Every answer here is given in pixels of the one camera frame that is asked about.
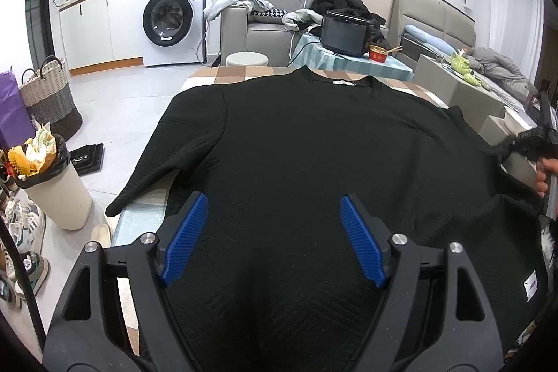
pillow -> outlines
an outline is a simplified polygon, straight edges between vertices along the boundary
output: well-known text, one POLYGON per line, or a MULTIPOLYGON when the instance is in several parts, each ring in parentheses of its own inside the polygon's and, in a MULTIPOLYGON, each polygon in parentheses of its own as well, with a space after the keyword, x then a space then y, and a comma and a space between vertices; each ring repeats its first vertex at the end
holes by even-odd
POLYGON ((417 26, 408 24, 405 26, 405 30, 423 43, 428 43, 429 45, 432 45, 434 48, 439 49, 447 55, 452 55, 453 53, 457 52, 455 48, 446 41, 443 41, 441 38, 435 37, 428 32, 419 29, 417 26))
POLYGON ((252 20, 256 23, 266 23, 266 24, 283 24, 283 17, 288 12, 286 10, 271 9, 267 12, 256 12, 252 11, 252 20))

houndstooth pillow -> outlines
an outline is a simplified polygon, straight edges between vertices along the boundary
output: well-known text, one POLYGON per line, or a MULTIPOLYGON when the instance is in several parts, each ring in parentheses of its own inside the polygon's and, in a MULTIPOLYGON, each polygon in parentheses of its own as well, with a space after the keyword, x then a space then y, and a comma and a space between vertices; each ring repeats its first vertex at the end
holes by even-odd
POLYGON ((288 12, 280 9, 271 9, 267 12, 256 12, 252 11, 252 21, 256 23, 266 23, 266 24, 283 24, 281 21, 283 16, 288 12))

storage cabinet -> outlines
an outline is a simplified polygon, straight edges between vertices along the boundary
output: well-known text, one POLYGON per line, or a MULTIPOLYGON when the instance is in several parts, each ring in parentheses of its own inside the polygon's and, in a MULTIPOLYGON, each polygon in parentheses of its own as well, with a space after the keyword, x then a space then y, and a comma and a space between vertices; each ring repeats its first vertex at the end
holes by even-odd
POLYGON ((143 33, 138 0, 108 0, 108 18, 114 60, 141 57, 143 33))
POLYGON ((108 0, 86 0, 60 12, 70 69, 114 60, 107 3, 108 0))

front-loading washing machine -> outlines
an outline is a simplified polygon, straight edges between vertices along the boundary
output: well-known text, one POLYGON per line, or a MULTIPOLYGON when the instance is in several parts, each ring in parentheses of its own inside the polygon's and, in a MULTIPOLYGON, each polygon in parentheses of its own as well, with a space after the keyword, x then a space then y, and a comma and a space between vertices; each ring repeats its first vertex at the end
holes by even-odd
POLYGON ((138 0, 143 64, 205 62, 205 0, 138 0))

blue ribbed gripper pad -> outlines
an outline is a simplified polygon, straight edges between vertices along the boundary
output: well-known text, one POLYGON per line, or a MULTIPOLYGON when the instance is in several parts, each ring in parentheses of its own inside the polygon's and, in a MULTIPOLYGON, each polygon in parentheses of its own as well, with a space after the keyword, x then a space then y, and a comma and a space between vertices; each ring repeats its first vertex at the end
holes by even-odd
POLYGON ((361 215, 350 201, 348 196, 341 199, 341 222, 353 246, 353 250, 361 264, 362 271, 367 279, 374 281, 377 287, 386 282, 387 276, 383 270, 382 252, 374 237, 364 224, 361 215))
POLYGON ((166 287, 182 276, 186 263, 192 255, 197 239, 207 221, 208 213, 208 198, 205 194, 200 194, 167 248, 165 269, 161 274, 161 279, 166 287))

